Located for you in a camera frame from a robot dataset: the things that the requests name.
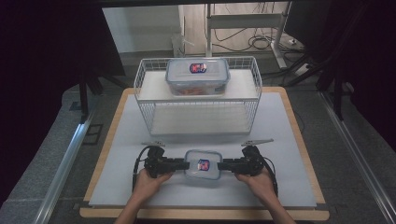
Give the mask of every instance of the container food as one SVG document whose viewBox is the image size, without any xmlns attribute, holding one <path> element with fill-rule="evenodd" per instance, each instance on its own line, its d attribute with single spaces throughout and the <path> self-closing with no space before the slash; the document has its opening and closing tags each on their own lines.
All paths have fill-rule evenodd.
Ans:
<svg viewBox="0 0 396 224">
<path fill-rule="evenodd" d="M 227 61 L 221 58 L 172 59 L 165 79 L 175 96 L 222 95 L 230 72 Z"/>
<path fill-rule="evenodd" d="M 190 169 L 185 170 L 187 177 L 211 180 L 220 178 L 218 162 L 222 161 L 222 157 L 218 152 L 199 149 L 189 150 L 184 161 L 190 163 Z"/>
</svg>

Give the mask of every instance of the wall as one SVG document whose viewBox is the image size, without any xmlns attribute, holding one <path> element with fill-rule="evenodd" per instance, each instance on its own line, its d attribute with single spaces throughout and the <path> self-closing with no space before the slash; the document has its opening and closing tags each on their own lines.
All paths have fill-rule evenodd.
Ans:
<svg viewBox="0 0 396 224">
<path fill-rule="evenodd" d="M 179 6 L 114 7 L 103 11 L 119 53 L 170 50 L 171 36 L 181 32 Z"/>
</svg>

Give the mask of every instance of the hand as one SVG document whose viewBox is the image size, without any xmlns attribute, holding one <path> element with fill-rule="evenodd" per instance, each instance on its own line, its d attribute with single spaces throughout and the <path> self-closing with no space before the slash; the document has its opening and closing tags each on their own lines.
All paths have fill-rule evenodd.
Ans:
<svg viewBox="0 0 396 224">
<path fill-rule="evenodd" d="M 151 178 L 149 172 L 146 169 L 142 169 L 137 176 L 132 197 L 138 202 L 145 202 L 152 197 L 160 189 L 161 184 L 171 176 L 172 174 L 166 174 L 158 176 L 157 178 Z"/>
<path fill-rule="evenodd" d="M 268 204 L 276 198 L 273 182 L 265 168 L 262 169 L 262 172 L 259 175 L 250 176 L 235 174 L 235 177 L 239 181 L 246 183 L 253 194 L 258 197 L 262 203 Z"/>
</svg>

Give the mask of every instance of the white board surface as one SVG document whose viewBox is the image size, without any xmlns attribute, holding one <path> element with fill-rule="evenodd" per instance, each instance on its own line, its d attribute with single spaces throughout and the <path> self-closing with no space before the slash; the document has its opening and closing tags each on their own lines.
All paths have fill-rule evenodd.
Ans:
<svg viewBox="0 0 396 224">
<path fill-rule="evenodd" d="M 249 135 L 155 136 L 149 135 L 137 102 L 129 95 L 107 156 L 104 170 L 93 191 L 90 205 L 125 205 L 132 193 L 134 161 L 142 142 L 163 141 L 164 156 L 183 158 L 190 149 L 215 150 L 223 159 L 243 156 L 247 140 L 273 138 L 258 145 L 261 154 L 276 167 L 279 200 L 285 207 L 315 207 L 316 200 L 279 93 L 264 92 Z M 219 180 L 195 180 L 177 171 L 147 202 L 148 207 L 252 207 L 261 206 L 249 188 L 223 171 Z"/>
</svg>

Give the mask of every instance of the gray floor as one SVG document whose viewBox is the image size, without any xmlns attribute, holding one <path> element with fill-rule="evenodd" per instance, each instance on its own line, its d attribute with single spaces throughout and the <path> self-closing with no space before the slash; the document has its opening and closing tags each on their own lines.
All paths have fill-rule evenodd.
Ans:
<svg viewBox="0 0 396 224">
<path fill-rule="evenodd" d="M 167 55 L 157 52 L 153 57 Z M 132 85 L 136 60 L 139 57 L 123 57 L 127 77 L 119 79 Z M 271 54 L 254 55 L 263 72 L 276 72 L 276 61 Z M 264 78 L 264 86 L 276 86 L 283 76 Z M 294 78 L 287 75 L 285 80 Z M 299 123 L 303 138 L 313 163 L 318 182 L 331 212 L 324 223 L 386 223 L 374 197 L 368 190 L 359 170 L 351 159 L 343 140 L 335 129 L 323 100 L 315 90 L 318 76 L 311 77 L 295 87 L 287 88 L 290 102 Z M 91 133 L 86 135 L 79 149 L 74 166 L 64 185 L 61 196 L 53 210 L 49 223 L 111 223 L 114 218 L 83 218 L 78 209 L 91 180 L 94 166 L 106 138 L 110 122 L 117 108 L 122 89 L 101 79 L 104 93 L 97 98 L 96 114 L 91 122 Z M 73 137 L 80 120 L 80 111 L 71 110 L 79 102 L 78 87 L 64 93 L 63 106 L 58 118 L 37 152 L 34 160 L 21 180 L 3 203 L 0 210 L 0 223 L 31 223 L 42 203 L 50 183 L 57 171 L 63 155 Z M 361 148 L 363 155 L 376 176 L 387 190 L 390 198 L 396 199 L 396 156 L 374 128 L 357 112 L 348 96 L 343 99 L 345 123 Z M 139 223 L 152 223 L 140 220 Z M 174 223 L 191 223 L 190 221 Z"/>
</svg>

